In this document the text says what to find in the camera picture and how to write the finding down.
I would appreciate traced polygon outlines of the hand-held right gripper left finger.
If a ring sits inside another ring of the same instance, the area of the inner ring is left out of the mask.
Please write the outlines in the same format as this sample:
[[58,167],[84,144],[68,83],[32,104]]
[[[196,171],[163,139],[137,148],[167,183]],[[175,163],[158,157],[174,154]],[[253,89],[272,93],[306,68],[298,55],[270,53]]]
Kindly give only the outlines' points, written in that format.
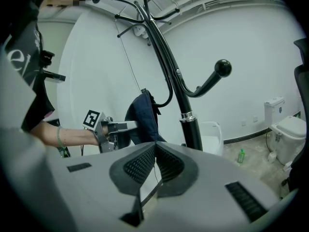
[[150,232],[140,188],[154,165],[154,143],[63,159],[48,151],[48,167],[69,212],[70,232]]

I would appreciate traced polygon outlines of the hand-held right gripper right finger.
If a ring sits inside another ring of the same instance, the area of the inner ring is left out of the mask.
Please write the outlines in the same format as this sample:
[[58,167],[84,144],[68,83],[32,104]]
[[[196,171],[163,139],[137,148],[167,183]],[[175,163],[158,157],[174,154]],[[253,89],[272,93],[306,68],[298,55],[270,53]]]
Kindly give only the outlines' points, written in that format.
[[297,195],[278,196],[232,162],[180,145],[159,147],[183,160],[183,171],[158,190],[146,232],[287,232],[285,210]]

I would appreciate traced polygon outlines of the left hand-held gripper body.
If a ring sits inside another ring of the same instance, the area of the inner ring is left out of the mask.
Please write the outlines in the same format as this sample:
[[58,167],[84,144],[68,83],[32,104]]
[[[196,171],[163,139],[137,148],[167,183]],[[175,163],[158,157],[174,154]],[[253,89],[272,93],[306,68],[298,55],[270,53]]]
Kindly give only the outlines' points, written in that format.
[[113,122],[113,118],[105,116],[103,112],[89,110],[84,118],[82,126],[91,130],[98,143],[100,153],[111,152],[117,149],[114,136],[109,135],[108,126]]

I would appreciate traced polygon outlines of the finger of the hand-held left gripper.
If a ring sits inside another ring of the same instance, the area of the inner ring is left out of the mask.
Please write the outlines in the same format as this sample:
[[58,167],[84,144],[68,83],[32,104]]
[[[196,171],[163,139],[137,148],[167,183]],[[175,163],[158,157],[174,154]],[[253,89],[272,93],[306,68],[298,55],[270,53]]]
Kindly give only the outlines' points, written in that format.
[[123,133],[138,128],[136,121],[122,121],[122,122],[109,122],[108,132],[109,133]]

